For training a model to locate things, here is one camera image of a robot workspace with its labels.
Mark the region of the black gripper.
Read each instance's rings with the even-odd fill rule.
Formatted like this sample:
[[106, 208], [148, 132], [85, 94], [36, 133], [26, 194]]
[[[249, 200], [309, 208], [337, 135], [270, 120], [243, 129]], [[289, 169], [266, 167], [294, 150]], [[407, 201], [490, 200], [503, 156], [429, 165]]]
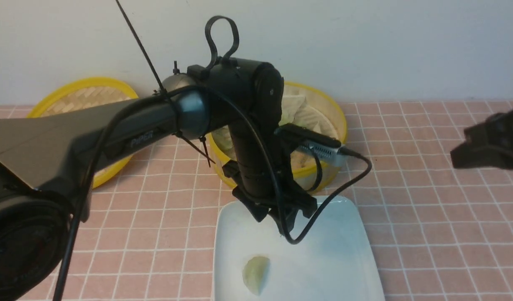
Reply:
[[[317, 209], [316, 199], [296, 183], [290, 170], [279, 169], [273, 178], [264, 161], [246, 165], [230, 160], [222, 166], [222, 171], [236, 184], [232, 195], [257, 222], [263, 221], [270, 212], [281, 236], [294, 229], [298, 212], [308, 218]], [[285, 217], [284, 225], [280, 215]]]

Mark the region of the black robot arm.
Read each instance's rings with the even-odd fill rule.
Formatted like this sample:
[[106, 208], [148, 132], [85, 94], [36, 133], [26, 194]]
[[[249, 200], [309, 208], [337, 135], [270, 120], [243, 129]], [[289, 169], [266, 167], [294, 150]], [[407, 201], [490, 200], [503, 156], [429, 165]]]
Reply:
[[221, 58], [164, 80], [166, 91], [66, 114], [0, 119], [0, 301], [16, 301], [64, 261], [89, 218], [91, 177], [164, 137], [228, 127], [233, 196], [281, 233], [317, 202], [293, 179], [278, 135], [284, 80], [270, 63]]

